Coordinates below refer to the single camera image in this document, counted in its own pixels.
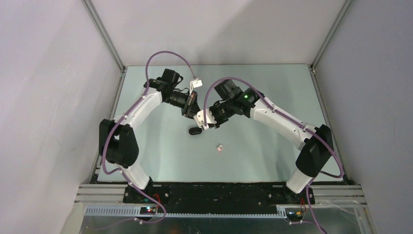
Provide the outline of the black earbud charging case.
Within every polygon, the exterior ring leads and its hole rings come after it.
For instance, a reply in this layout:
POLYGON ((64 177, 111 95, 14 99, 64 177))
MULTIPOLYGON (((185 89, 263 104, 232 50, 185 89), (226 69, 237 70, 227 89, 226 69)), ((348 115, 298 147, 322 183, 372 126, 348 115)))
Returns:
POLYGON ((191 127, 191 128, 189 128, 188 133, 189 133, 191 136, 195 136, 195 135, 201 134, 202 131, 203 131, 202 128, 199 128, 199 127, 191 127))

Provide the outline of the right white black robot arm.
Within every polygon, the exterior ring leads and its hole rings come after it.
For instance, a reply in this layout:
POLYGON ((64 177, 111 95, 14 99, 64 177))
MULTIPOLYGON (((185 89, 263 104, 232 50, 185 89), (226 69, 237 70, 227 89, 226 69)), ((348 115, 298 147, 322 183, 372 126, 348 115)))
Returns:
POLYGON ((222 78, 212 84, 208 93, 215 90, 222 99, 202 113, 204 129, 218 128, 234 115, 252 118, 273 129, 288 139, 299 151, 296 168, 286 182, 283 197, 295 204, 303 197, 303 189, 322 171, 324 165, 334 156, 332 131, 326 125, 316 127, 305 123, 275 105, 263 93, 245 82, 243 91, 235 84, 236 78, 222 78))

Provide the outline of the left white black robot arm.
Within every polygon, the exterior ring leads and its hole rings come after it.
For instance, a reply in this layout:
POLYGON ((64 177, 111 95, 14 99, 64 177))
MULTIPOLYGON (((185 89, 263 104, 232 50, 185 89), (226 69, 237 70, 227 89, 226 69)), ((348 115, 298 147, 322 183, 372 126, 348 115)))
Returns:
POLYGON ((200 111, 197 93, 194 88, 201 87, 202 81, 194 78, 188 92, 178 90, 177 85, 183 77, 171 69, 165 69, 162 76, 148 79, 135 103, 123 114, 114 119, 104 119, 99 124, 99 155, 103 162, 116 166, 104 173, 110 175, 121 172, 127 182, 136 186, 135 197, 142 203, 152 201, 154 190, 148 186, 151 178, 138 162, 139 147, 136 130, 149 114, 161 103, 167 103, 181 109, 186 118, 194 118, 200 111))

